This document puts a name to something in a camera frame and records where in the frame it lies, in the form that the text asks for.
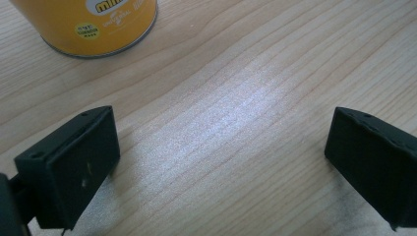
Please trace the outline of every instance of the wooden table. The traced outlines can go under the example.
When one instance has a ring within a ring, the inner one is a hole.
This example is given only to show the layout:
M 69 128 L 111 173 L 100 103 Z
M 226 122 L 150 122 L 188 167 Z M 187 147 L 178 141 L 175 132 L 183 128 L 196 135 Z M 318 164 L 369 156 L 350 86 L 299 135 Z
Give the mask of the wooden table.
M 145 40 L 98 60 L 0 7 L 0 172 L 76 114 L 115 111 L 121 161 L 65 235 L 417 235 L 324 156 L 335 106 L 417 135 L 417 1 L 160 0 Z

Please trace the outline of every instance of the black plastic object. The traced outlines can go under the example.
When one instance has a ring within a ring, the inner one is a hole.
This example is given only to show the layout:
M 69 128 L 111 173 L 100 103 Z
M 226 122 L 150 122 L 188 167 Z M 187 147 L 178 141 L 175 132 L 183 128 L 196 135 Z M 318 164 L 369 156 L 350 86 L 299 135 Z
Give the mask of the black plastic object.
M 4 207 L 15 226 L 36 216 L 41 228 L 73 229 L 119 159 L 112 108 L 84 112 L 16 157 L 11 181 L 0 176 L 2 214 Z
M 417 139 L 363 112 L 337 107 L 328 160 L 391 225 L 417 227 Z

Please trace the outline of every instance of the wood grain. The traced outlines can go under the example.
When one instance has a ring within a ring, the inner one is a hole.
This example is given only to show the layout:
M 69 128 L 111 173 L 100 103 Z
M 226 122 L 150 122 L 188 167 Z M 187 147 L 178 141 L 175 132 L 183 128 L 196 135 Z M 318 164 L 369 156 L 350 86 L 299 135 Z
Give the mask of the wood grain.
M 56 53 L 0 2 L 1 172 L 114 107 L 121 161 L 66 235 L 417 234 L 393 233 L 324 156 L 335 106 L 417 136 L 417 1 L 158 2 L 145 40 L 99 60 Z

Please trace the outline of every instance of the can label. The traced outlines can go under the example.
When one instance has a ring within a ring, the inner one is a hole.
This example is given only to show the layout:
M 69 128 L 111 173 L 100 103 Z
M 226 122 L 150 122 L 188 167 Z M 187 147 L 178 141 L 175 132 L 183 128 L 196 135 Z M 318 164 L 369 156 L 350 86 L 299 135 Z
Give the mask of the can label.
M 149 30 L 156 0 L 11 0 L 51 46 L 72 55 L 123 49 Z

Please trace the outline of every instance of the yellow can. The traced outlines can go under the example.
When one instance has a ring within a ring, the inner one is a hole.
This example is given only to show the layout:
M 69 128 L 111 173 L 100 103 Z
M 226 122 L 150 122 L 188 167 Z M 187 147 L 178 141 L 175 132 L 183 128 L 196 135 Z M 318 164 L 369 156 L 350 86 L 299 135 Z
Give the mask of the yellow can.
M 42 38 L 76 57 L 102 57 L 140 41 L 156 19 L 156 0 L 11 0 Z

